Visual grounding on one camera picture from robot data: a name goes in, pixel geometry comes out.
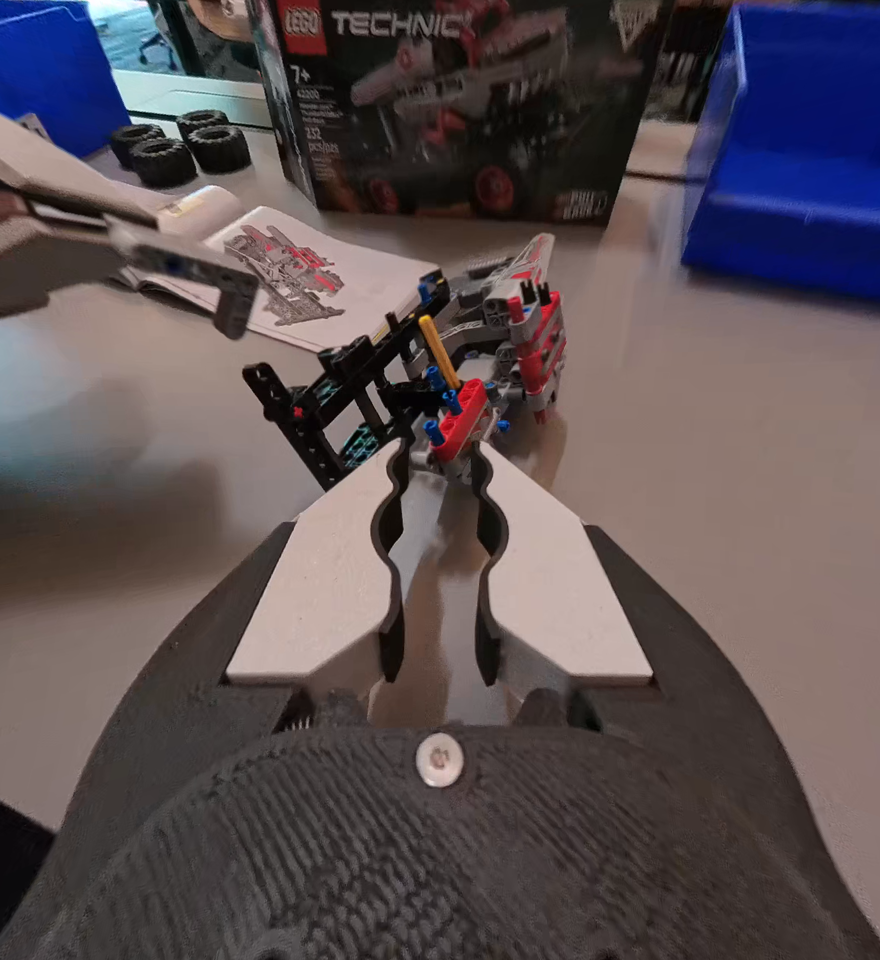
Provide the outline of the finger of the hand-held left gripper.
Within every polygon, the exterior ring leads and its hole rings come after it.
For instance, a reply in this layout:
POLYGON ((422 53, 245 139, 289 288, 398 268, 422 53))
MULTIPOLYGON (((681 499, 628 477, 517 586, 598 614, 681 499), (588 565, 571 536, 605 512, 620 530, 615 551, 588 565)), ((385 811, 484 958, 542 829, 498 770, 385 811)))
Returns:
POLYGON ((104 213, 150 230, 155 214, 120 184, 0 114, 0 187, 76 213, 104 213))
POLYGON ((113 227, 139 229, 143 218, 104 218, 101 225, 10 218, 0 222, 0 320, 46 306, 50 294, 97 284, 125 259, 113 227))

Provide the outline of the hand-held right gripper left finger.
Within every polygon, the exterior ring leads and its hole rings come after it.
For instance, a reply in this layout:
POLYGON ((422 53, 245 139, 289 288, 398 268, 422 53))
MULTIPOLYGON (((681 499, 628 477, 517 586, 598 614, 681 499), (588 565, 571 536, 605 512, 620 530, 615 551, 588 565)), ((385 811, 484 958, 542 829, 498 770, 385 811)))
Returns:
POLYGON ((405 651, 400 576, 409 482, 402 439, 295 520, 226 668, 236 686, 372 689, 398 678, 405 651))

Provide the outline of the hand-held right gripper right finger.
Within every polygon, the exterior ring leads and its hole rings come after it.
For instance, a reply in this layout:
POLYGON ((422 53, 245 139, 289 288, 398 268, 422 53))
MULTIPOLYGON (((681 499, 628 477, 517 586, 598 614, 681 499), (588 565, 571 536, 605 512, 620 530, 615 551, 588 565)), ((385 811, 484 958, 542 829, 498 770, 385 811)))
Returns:
POLYGON ((587 526, 497 452, 471 454, 476 533, 486 552, 474 652, 487 687, 631 690, 654 670, 587 526))

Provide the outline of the grey angled toy beam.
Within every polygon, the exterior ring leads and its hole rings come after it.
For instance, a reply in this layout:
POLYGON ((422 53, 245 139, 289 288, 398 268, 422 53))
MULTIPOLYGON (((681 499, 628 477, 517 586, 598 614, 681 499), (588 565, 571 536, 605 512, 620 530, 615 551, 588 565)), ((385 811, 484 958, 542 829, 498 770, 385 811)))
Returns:
POLYGON ((165 290, 172 282, 212 288, 219 294, 212 313, 214 327, 231 341, 245 336, 259 288, 254 271, 182 235, 109 214, 103 220, 122 261, 111 282, 138 293, 151 287, 165 290))

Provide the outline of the grey red toy vehicle model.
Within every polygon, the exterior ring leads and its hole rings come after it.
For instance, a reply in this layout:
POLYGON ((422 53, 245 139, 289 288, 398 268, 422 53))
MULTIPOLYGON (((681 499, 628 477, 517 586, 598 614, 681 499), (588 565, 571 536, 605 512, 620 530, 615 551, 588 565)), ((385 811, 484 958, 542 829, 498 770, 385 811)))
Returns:
POLYGON ((321 351, 309 385, 289 388, 265 363, 244 380, 324 492, 394 440, 415 470, 468 485, 471 450, 508 432, 511 412, 544 425, 556 405, 567 335, 548 281, 555 245, 542 231, 452 279, 424 275, 376 339, 321 351))

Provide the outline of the white instruction booklet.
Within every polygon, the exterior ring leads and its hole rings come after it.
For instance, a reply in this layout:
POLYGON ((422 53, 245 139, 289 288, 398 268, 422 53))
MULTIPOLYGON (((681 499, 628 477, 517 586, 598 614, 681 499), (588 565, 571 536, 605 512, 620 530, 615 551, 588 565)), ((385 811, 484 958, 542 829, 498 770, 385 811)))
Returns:
POLYGON ((124 196, 154 213, 164 234, 201 242, 255 272, 259 288, 248 329, 317 354, 361 335, 375 342, 421 302, 419 287, 438 270, 427 261, 332 238, 266 206, 245 210, 217 185, 176 197, 118 182, 124 196))

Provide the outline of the black toy box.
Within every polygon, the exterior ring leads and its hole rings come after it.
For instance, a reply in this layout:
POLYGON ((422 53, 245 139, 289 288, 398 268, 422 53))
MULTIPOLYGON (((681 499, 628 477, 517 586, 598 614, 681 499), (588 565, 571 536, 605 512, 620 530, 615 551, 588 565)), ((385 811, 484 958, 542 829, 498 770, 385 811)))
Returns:
POLYGON ((675 4, 246 6, 283 173, 317 209, 604 229, 675 4))

